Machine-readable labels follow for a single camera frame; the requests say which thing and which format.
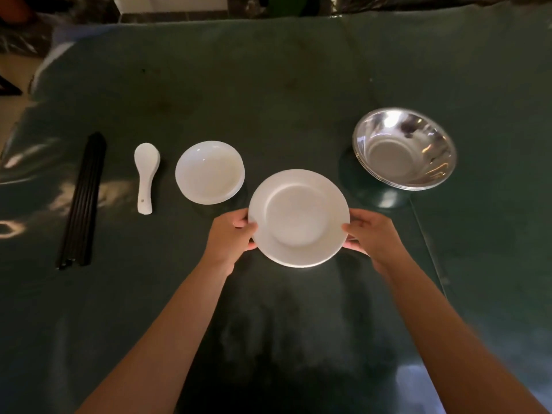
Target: dark green tablecloth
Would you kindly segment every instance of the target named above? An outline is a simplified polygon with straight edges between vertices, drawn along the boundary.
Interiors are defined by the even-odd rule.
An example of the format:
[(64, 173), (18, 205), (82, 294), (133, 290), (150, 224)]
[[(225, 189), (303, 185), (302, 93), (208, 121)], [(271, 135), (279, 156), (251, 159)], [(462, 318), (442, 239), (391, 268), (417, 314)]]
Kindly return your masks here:
[[(0, 170), (0, 411), (71, 412), (197, 263), (213, 216), (269, 175), (305, 168), (367, 207), (350, 136), (382, 105), (455, 140), (443, 186), (389, 212), (422, 268), (548, 407), (552, 321), (547, 164), (552, 7), (129, 26), (77, 42), (40, 75)], [(86, 136), (108, 151), (92, 265), (53, 268)], [(200, 206), (174, 169), (233, 145), (245, 187)], [(134, 148), (162, 164), (136, 211)], [(424, 242), (430, 243), (430, 252)], [(348, 250), (310, 269), (258, 250), (236, 265), (182, 411), (441, 412), (382, 280)]]

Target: chopsticks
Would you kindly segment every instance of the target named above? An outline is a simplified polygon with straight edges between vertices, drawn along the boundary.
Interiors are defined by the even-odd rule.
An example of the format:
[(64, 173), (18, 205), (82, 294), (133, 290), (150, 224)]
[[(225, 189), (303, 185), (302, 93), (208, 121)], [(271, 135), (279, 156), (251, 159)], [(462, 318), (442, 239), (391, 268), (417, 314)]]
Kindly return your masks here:
[(95, 132), (88, 137), (56, 260), (58, 269), (64, 269), (74, 261), (81, 266), (90, 264), (98, 190), (106, 148), (106, 139), (101, 133)]

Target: spoon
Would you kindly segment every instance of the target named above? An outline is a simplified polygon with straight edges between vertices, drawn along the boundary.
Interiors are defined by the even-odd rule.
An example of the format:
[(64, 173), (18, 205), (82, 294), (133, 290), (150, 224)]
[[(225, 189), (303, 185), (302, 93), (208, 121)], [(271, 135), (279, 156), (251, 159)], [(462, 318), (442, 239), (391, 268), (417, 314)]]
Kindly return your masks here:
[(134, 162), (140, 174), (140, 187), (138, 189), (138, 212), (149, 215), (151, 208), (151, 182), (159, 167), (161, 156), (157, 148), (150, 143), (141, 143), (134, 151)]

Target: metal bowl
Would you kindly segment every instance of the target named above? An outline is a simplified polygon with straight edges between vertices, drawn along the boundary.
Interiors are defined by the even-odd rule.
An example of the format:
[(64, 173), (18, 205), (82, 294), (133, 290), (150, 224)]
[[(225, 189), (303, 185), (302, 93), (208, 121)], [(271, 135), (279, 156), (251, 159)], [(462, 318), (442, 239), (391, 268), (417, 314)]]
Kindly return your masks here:
[(430, 118), (407, 109), (370, 112), (353, 132), (353, 149), (376, 179), (403, 190), (444, 182), (456, 166), (452, 139)]

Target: forearm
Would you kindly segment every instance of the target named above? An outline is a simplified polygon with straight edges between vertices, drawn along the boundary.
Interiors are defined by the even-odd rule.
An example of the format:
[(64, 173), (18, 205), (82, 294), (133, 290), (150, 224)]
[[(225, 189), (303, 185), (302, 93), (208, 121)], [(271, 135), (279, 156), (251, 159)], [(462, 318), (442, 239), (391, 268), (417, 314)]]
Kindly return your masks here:
[(172, 413), (225, 280), (200, 263), (78, 413)]
[(447, 414), (547, 413), (492, 355), (410, 258), (388, 283)]

